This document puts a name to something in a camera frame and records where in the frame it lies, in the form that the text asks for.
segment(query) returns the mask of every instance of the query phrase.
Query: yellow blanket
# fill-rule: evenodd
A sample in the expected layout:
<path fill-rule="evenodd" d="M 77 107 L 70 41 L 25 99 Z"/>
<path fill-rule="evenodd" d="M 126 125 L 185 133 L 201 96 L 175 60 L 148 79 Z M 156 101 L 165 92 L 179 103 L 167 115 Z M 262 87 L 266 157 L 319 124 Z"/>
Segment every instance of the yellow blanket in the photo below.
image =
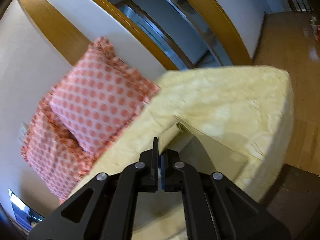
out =
<path fill-rule="evenodd" d="M 281 169 L 291 135 L 293 94 L 288 73 L 260 66 L 169 71 L 157 84 L 160 93 L 73 193 L 99 172 L 111 175 L 138 161 L 153 137 L 180 122 L 198 137 L 218 171 L 260 200 Z M 143 201 L 132 239 L 184 239 L 179 196 L 173 194 L 171 202 L 152 198 Z M 151 208 L 155 200 L 156 211 Z"/>

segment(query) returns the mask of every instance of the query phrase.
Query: pink polka dot cushion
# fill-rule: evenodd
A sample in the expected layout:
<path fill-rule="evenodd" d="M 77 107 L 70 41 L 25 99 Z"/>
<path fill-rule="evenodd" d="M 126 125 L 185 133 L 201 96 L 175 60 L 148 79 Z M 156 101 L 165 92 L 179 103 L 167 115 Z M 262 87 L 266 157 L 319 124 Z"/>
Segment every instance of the pink polka dot cushion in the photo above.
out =
<path fill-rule="evenodd" d="M 158 90 L 99 37 L 57 86 L 50 105 L 79 145 L 97 158 Z"/>
<path fill-rule="evenodd" d="M 21 154 L 52 193 L 63 202 L 92 167 L 93 158 L 79 147 L 65 125 L 52 112 L 46 98 L 39 102 Z"/>

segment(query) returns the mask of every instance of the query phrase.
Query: cushion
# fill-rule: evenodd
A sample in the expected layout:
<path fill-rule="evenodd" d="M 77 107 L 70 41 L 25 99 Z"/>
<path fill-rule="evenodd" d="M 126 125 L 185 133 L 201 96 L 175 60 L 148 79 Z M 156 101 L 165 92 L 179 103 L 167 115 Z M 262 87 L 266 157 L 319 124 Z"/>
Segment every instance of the cushion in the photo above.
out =
<path fill-rule="evenodd" d="M 57 86 L 50 105 L 79 145 L 97 158 L 158 90 L 100 37 Z"/>
<path fill-rule="evenodd" d="M 52 193 L 64 201 L 92 166 L 92 158 L 52 112 L 48 93 L 31 120 L 21 154 Z"/>

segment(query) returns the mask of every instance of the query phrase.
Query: ruffled edge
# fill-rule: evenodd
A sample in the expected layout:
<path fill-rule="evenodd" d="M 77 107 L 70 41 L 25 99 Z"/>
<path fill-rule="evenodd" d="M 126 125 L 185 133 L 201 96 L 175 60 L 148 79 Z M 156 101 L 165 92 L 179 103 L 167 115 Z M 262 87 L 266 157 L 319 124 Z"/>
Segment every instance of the ruffled edge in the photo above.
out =
<path fill-rule="evenodd" d="M 77 171 L 77 175 L 75 176 L 75 178 L 76 182 L 79 182 L 91 170 L 96 159 L 92 158 L 78 145 L 78 142 L 75 139 L 71 138 L 71 132 L 67 129 L 67 127 L 65 127 L 63 122 L 60 121 L 58 116 L 55 115 L 55 113 L 52 111 L 49 101 L 52 98 L 52 95 L 57 86 L 58 85 L 53 86 L 51 88 L 51 91 L 48 92 L 45 97 L 39 101 L 36 113 L 33 115 L 27 133 L 25 135 L 23 145 L 21 147 L 21 155 L 23 157 L 23 160 L 27 162 L 31 167 L 31 164 L 28 161 L 30 142 L 32 140 L 32 137 L 34 136 L 34 130 L 36 128 L 36 122 L 39 114 L 43 113 L 48 118 L 48 122 L 54 127 L 55 133 L 59 136 L 59 142 L 64 144 L 68 148 L 68 151 L 77 159 L 77 163 L 79 164 L 80 169 Z M 68 197 L 63 199 L 59 197 L 60 203 L 63 203 L 67 198 Z"/>
<path fill-rule="evenodd" d="M 98 37 L 88 46 L 88 49 L 97 49 L 101 51 L 110 60 L 110 63 L 122 75 L 124 75 L 133 85 L 145 94 L 143 101 L 149 103 L 150 99 L 159 92 L 160 87 L 149 79 L 144 78 L 137 68 L 129 67 L 119 57 L 116 56 L 114 46 L 105 37 Z"/>

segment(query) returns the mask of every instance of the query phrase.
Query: wooden floor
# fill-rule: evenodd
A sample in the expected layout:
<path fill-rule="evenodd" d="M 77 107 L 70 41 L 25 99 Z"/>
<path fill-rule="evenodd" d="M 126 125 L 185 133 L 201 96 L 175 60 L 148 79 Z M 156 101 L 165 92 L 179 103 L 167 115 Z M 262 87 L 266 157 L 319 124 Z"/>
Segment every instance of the wooden floor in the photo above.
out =
<path fill-rule="evenodd" d="M 292 12 L 267 16 L 254 64 L 289 72 L 295 124 L 285 161 L 320 175 L 320 42 L 310 20 L 311 14 Z"/>

